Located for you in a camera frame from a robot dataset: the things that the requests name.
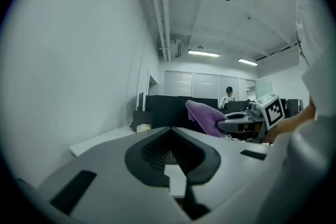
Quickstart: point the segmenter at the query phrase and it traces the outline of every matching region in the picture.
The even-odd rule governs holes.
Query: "desk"
[[[80,154],[84,153],[85,151],[89,150],[90,148],[96,145],[99,145],[106,141],[110,141],[110,140],[114,140],[114,139],[118,139],[121,137],[131,135],[131,134],[135,134],[135,133],[136,132],[134,132],[129,126],[124,126],[122,128],[116,128],[112,131],[98,135],[94,138],[91,138],[79,144],[70,146],[69,148],[70,148],[71,153],[73,153],[74,156],[78,157]]]

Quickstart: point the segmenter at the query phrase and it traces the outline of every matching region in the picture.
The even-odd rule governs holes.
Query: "purple towel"
[[[199,123],[204,132],[208,135],[222,137],[218,130],[217,121],[227,120],[227,117],[220,111],[202,103],[188,100],[185,104],[188,109],[189,120]]]

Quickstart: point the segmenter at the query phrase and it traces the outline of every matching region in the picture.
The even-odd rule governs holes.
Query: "white sleeve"
[[[219,109],[223,109],[224,108],[225,100],[226,100],[226,97],[223,97],[222,100],[219,103],[219,107],[218,107]]]

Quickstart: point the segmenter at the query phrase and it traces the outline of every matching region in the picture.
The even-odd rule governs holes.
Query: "fluorescent light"
[[[204,51],[199,51],[199,50],[188,50],[188,54],[204,55],[204,56],[211,56],[211,57],[219,56],[219,54],[213,54],[211,52],[204,52]]]
[[[244,60],[243,58],[240,58],[238,60],[238,62],[243,62],[243,63],[247,63],[248,65],[252,65],[252,66],[257,66],[258,64],[255,63],[255,62],[251,62],[251,61],[248,61],[248,60]]]

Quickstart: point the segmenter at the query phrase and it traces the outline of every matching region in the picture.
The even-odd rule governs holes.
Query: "glass wall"
[[[232,95],[236,98],[236,101],[240,100],[238,78],[219,76],[219,102],[226,96],[226,88],[229,86],[232,87]]]
[[[218,76],[194,73],[193,97],[218,99]]]
[[[190,72],[166,71],[163,95],[188,96],[217,99],[226,95],[226,88],[231,86],[236,101],[256,99],[256,82],[243,78],[200,74]]]
[[[163,95],[192,96],[192,77],[192,73],[166,71]]]

